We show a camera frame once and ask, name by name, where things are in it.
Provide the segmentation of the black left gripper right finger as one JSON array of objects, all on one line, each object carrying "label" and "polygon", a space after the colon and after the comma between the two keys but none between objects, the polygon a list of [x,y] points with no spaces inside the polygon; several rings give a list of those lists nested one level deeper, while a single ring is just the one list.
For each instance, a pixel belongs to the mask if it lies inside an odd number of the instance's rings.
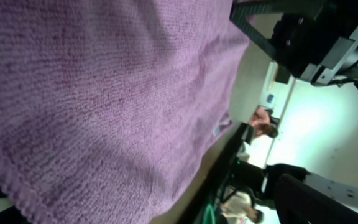
[{"label": "black left gripper right finger", "polygon": [[274,202],[281,224],[358,224],[357,212],[288,174],[277,180]]}]

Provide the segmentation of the pink-purple microfiber cloth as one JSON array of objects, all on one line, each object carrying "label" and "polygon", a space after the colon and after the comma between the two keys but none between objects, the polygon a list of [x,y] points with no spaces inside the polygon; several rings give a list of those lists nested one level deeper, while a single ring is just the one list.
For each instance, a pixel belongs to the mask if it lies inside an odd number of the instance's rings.
[{"label": "pink-purple microfiber cloth", "polygon": [[0,189],[31,223],[148,223],[227,119],[230,1],[0,1]]}]

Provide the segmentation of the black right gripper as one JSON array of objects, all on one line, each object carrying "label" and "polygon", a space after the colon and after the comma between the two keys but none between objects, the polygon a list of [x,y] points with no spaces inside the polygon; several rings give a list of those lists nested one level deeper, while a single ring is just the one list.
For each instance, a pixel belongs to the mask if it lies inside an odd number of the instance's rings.
[{"label": "black right gripper", "polygon": [[271,39],[251,22],[256,15],[285,12],[284,1],[244,1],[231,6],[229,20],[278,64],[273,80],[289,84],[291,74],[314,87],[358,90],[358,1],[326,1],[316,13],[284,13]]}]

